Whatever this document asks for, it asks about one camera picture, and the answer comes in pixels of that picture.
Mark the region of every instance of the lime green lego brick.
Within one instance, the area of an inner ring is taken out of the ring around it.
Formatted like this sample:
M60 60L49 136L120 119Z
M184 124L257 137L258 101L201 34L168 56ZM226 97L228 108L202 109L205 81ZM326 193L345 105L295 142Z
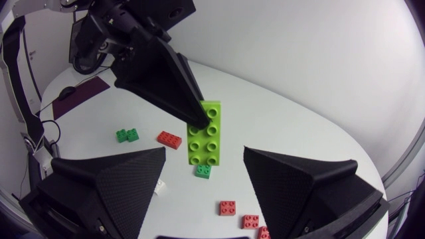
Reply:
M220 164L220 102L201 101L211 120L204 129L187 125L187 151L190 165Z
M135 129L127 131L127 137L129 142L133 142L139 139L139 135L137 134L137 131Z
M118 142L122 143L127 140L127 132L125 129L121 129L116 132Z
M196 177L201 177L204 179L209 179L211 174L212 167L210 165L198 165L197 172L195 173Z

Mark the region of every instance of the white table surface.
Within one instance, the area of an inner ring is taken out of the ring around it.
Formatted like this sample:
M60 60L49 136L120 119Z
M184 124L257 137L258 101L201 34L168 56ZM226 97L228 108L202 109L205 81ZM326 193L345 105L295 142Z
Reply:
M256 238L257 230L240 229L244 214L259 214L260 226L265 226L243 163L244 145L324 161L355 159L358 176L384 193L378 171L365 150L334 123L235 76L194 62L190 66L205 100L220 100L222 104L220 166L212 168L209 180L195 177L195 166L188 164L186 123L131 92L117 89L111 70L99 74L111 88L57 119L62 130L58 145L64 159L162 147L155 139L163 130L183 139L178 150L167 147L160 176L167 188L152 196L139 238ZM44 91L41 108L65 86L74 86L86 77L72 67L65 70ZM51 106L41 112L42 120L52 118ZM55 126L44 126L47 139L56 139ZM137 129L140 139L118 143L115 132L131 128ZM220 200L235 200L236 216L219 216ZM367 238L385 238L387 225L388 213Z

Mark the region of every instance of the black cable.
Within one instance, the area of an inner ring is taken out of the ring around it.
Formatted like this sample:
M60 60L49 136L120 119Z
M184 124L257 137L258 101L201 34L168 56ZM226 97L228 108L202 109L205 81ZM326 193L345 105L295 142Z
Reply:
M25 167L24 177L22 178L22 181L21 181L21 186L20 186L21 190L19 191L19 200L21 199L21 196L22 196L22 184L24 183L25 177L27 176L28 160L29 160L29 158L28 158L28 155L27 155L27 166Z
M403 193L402 195L398 195L397 197L394 197L393 199L388 200L388 202L390 202L390 201L392 201L392 200L395 200L395 199L398 199L399 197L404 196L404 195L406 195L406 194L408 194L408 193L413 193L414 191L415 191L415 190L411 190L411 191L405 192L405 193Z
M406 204L408 204L410 201L409 199L412 197L412 195L410 195L409 197L406 197L404 199L404 202L398 206L398 208L396 210L394 210L394 212L392 212L389 216L388 216L388 222L392 222L401 212L401 210L403 209L404 206L406 206Z
M55 145L55 144L57 144L59 142L59 139L60 139L60 127L59 127L58 123L56 123L54 120L51 120L51 119L41 121L41 123L47 123L47 122L54 123L58 127L58 131L59 131L58 139L50 145L50 148L51 148L53 145Z
M419 186L419 179L423 176L425 176L425 173L423 173L421 176L418 177L418 180L416 182L416 188L418 188L418 186Z

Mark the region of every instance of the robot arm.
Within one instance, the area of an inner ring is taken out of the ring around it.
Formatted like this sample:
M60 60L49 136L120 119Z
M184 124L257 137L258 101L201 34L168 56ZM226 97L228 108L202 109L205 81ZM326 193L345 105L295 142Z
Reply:
M17 67L19 40L25 15L50 9L70 13L88 10L75 38L77 51L70 56L91 66L97 55L112 54L116 87L146 99L195 127L209 124L200 101L203 96L187 59L167 43L172 26L195 12L192 0L18 0L7 1L0 12L2 51L0 68L19 122L25 145L48 175L52 151L44 139L40 119L33 115Z

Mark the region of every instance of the red lego brick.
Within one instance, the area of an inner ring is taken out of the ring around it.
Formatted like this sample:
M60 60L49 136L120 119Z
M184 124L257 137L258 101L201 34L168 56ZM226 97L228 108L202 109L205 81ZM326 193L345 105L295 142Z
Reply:
M170 133L167 133L165 131L162 131L158 137L158 142L168 146L172 147L173 149L178 149L181 144L181 138L177 137L176 135L172 135Z
M258 215L245 215L242 219L242 229L257 229L259 219Z
M220 216L233 216L236 214L235 201L221 201L220 202Z
M257 239L271 239L270 234L268 233L267 226L262 226L258 229L258 237Z

